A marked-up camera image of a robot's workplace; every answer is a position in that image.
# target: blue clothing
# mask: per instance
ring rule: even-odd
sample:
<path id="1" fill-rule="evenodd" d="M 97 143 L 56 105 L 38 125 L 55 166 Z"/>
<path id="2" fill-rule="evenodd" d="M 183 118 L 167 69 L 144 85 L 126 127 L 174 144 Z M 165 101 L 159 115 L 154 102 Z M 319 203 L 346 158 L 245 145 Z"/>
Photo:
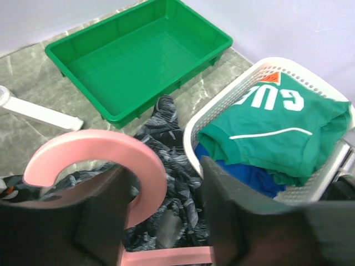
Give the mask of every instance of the blue clothing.
<path id="1" fill-rule="evenodd" d="M 195 154 L 199 160 L 202 156 L 210 156 L 202 144 L 198 144 L 195 149 Z M 262 168 L 240 163 L 226 165 L 224 160 L 217 160 L 216 162 L 228 174 L 238 178 L 241 182 L 265 196 L 274 198 L 280 191 L 286 190 L 285 185 L 277 185 L 272 176 Z"/>

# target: white wall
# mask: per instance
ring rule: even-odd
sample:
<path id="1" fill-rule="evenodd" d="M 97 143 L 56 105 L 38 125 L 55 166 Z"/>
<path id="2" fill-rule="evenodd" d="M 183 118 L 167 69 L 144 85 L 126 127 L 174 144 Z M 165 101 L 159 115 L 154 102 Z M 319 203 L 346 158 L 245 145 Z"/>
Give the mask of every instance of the white wall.
<path id="1" fill-rule="evenodd" d="M 0 0 L 0 56 L 137 0 Z"/>
<path id="2" fill-rule="evenodd" d="M 252 62 L 279 56 L 355 102 L 354 0 L 184 0 L 234 39 Z"/>

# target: tray rim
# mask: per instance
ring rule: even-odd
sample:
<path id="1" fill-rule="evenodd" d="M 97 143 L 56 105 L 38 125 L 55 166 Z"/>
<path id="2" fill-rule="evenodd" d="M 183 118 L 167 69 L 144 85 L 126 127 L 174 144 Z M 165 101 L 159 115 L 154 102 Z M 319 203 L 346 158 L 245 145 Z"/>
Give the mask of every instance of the tray rim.
<path id="1" fill-rule="evenodd" d="M 84 94 L 84 96 L 91 102 L 91 104 L 96 108 L 96 110 L 110 123 L 118 123 L 122 120 L 124 120 L 128 115 L 131 113 L 135 112 L 137 109 L 145 105 L 149 100 L 152 98 L 157 97 L 159 94 L 163 93 L 166 88 L 169 86 L 174 85 L 175 83 L 179 82 L 180 79 L 182 79 L 184 76 L 190 74 L 193 72 L 196 68 L 199 66 L 207 63 L 214 57 L 216 57 L 218 54 L 224 52 L 226 49 L 232 46 L 233 44 L 233 39 L 230 37 L 228 34 L 226 34 L 222 29 L 217 27 L 216 25 L 212 24 L 209 20 L 204 18 L 202 15 L 198 14 L 198 12 L 194 11 L 192 8 L 190 8 L 188 5 L 186 5 L 184 2 L 181 0 L 165 0 L 165 1 L 175 1 L 178 2 L 179 4 L 183 5 L 189 12 L 193 13 L 194 15 L 198 16 L 201 20 L 204 21 L 209 27 L 217 30 L 221 35 L 223 35 L 227 41 L 223 45 L 219 46 L 218 48 L 214 49 L 211 51 L 209 54 L 205 55 L 201 59 L 199 59 L 196 63 L 192 64 L 189 68 L 186 68 L 184 72 L 179 73 L 175 77 L 171 78 L 169 81 L 161 84 L 160 86 L 156 87 L 154 94 L 152 97 L 148 98 L 145 100 L 145 102 L 142 102 L 138 105 L 133 105 L 131 108 L 125 109 L 122 112 L 120 112 L 117 115 L 112 115 L 105 107 L 102 105 L 92 94 L 91 92 L 85 87 L 85 85 L 65 66 L 65 64 L 62 63 L 62 61 L 52 52 L 52 49 L 64 42 L 70 41 L 73 38 L 76 38 L 77 36 L 80 36 L 81 34 L 86 33 L 89 30 L 92 30 L 94 28 L 100 27 L 101 25 L 108 23 L 112 20 L 115 20 L 121 16 L 124 16 L 126 14 L 129 14 L 130 12 L 134 12 L 136 9 L 142 8 L 148 4 L 151 4 L 153 2 L 157 2 L 161 0 L 147 0 L 143 3 L 137 4 L 134 7 L 128 8 L 116 15 L 113 15 L 109 18 L 103 19 L 102 21 L 99 21 L 93 25 L 88 26 L 87 28 L 84 28 L 82 30 L 79 30 L 69 36 L 66 36 L 64 38 L 61 38 L 59 40 L 56 40 L 53 43 L 48 44 L 45 47 L 45 53 L 47 56 L 52 60 L 52 62 L 58 67 L 58 69 L 77 87 L 77 89 Z"/>

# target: pile of clothes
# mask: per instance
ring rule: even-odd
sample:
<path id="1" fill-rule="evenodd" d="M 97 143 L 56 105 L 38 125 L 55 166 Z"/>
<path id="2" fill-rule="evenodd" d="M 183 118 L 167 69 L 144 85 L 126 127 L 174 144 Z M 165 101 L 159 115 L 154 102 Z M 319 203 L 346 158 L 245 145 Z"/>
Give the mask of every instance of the pile of clothes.
<path id="1" fill-rule="evenodd" d="M 328 160 L 348 129 L 350 105 L 275 72 L 199 132 L 195 153 L 274 198 L 285 185 L 304 186 Z"/>
<path id="2" fill-rule="evenodd" d="M 183 130 L 179 128 L 178 114 L 172 98 L 163 95 L 154 107 L 149 121 L 134 136 L 148 145 L 161 159 L 168 179 L 165 200 L 157 212 L 144 222 L 126 231 L 125 248 L 135 252 L 158 248 L 198 247 L 209 245 L 203 202 L 202 179 L 193 169 L 182 146 Z M 52 193 L 73 187 L 111 168 L 108 162 L 91 171 L 75 172 L 52 187 L 43 197 L 40 189 L 22 182 L 22 176 L 0 179 L 0 198 L 10 202 L 45 200 Z M 131 188 L 132 198 L 138 195 L 139 183 Z M 176 232 L 174 239 L 157 239 L 162 219 L 172 221 Z"/>

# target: white stripe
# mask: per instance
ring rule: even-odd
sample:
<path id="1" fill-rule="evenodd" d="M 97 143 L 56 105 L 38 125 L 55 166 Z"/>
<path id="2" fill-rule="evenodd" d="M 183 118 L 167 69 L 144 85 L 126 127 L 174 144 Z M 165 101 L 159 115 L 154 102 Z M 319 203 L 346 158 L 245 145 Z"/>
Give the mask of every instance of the white stripe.
<path id="1" fill-rule="evenodd" d="M 267 133 L 261 133 L 261 134 L 236 135 L 236 136 L 229 137 L 229 139 L 235 140 L 235 139 L 245 139 L 248 137 L 266 137 L 266 136 L 277 135 L 277 134 L 288 132 L 288 131 L 299 131 L 299 132 L 305 133 L 310 136 L 313 135 L 313 133 L 309 132 L 308 130 L 300 129 L 299 127 L 289 127 L 288 129 L 281 129 L 281 130 L 267 132 Z"/>

